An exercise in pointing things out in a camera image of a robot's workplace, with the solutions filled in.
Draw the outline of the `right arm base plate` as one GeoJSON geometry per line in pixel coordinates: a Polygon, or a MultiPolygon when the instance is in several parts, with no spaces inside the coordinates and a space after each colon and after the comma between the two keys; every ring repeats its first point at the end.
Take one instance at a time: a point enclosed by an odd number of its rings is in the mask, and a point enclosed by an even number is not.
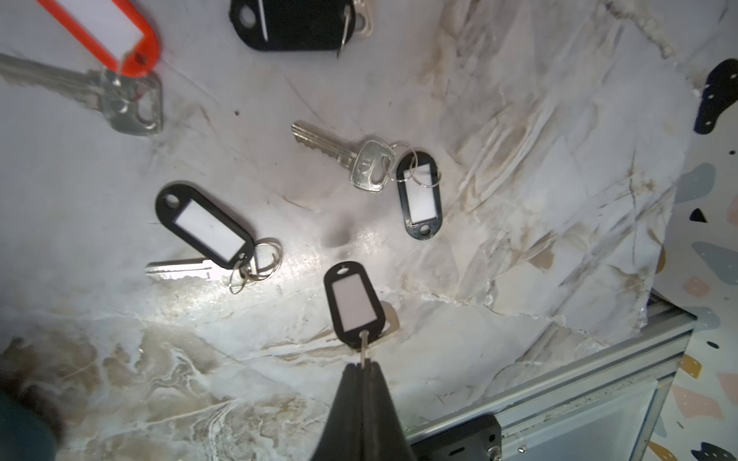
{"type": "Polygon", "coordinates": [[[411,446],[417,460],[500,461],[502,427],[492,414],[449,428],[411,446]]]}

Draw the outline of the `red tag key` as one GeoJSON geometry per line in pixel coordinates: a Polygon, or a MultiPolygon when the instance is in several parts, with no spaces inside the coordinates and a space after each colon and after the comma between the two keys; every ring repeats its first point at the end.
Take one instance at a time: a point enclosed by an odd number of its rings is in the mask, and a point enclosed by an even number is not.
{"type": "Polygon", "coordinates": [[[154,73],[161,48],[154,28],[129,1],[42,1],[40,5],[92,53],[102,70],[86,73],[3,54],[1,78],[42,86],[99,111],[129,136],[163,130],[163,92],[154,73]]]}

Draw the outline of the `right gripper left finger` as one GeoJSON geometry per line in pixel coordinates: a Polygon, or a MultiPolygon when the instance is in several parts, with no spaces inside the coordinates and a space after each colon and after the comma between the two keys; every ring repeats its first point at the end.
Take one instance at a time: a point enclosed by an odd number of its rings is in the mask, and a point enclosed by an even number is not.
{"type": "Polygon", "coordinates": [[[312,461],[359,461],[362,457],[363,371],[361,365],[344,369],[326,426],[312,461]]]}

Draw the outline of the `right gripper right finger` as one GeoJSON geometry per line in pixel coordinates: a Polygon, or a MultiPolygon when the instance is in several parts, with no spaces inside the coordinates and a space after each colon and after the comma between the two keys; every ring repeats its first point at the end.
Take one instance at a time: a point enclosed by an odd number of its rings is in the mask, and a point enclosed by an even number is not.
{"type": "Polygon", "coordinates": [[[415,460],[380,364],[362,365],[362,459],[415,460]]]}

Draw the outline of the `teal storage box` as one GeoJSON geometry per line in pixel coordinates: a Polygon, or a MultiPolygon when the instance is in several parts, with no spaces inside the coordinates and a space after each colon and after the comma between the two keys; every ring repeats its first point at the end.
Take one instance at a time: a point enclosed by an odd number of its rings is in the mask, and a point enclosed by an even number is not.
{"type": "Polygon", "coordinates": [[[62,439],[58,415],[43,399],[1,391],[2,460],[55,460],[62,439]]]}

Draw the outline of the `black head key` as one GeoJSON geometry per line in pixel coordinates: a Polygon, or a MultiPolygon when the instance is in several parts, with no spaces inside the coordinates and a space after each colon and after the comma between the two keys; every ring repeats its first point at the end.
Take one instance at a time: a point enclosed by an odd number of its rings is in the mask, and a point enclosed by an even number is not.
{"type": "Polygon", "coordinates": [[[238,37],[259,52],[332,51],[355,36],[371,36],[375,3],[361,0],[233,0],[229,19],[238,37]]]}

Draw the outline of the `black tag key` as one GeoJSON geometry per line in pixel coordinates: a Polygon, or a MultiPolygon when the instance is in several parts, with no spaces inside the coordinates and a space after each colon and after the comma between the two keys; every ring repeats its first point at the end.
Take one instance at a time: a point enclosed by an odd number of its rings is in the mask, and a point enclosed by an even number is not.
{"type": "Polygon", "coordinates": [[[388,143],[376,136],[349,141],[305,121],[291,126],[296,141],[338,162],[358,190],[380,193],[396,184],[407,234],[429,240],[443,224],[441,172],[435,159],[404,142],[388,143]]]}
{"type": "Polygon", "coordinates": [[[257,241],[250,232],[194,186],[177,182],[156,197],[160,223],[199,252],[201,259],[151,262],[153,280],[219,282],[236,295],[271,279],[281,269],[284,250],[276,240],[257,241]]]}
{"type": "Polygon", "coordinates": [[[323,279],[332,326],[337,338],[359,351],[359,366],[370,361],[369,346],[400,329],[398,313],[381,302],[364,266],[342,261],[330,268],[323,279]]]}

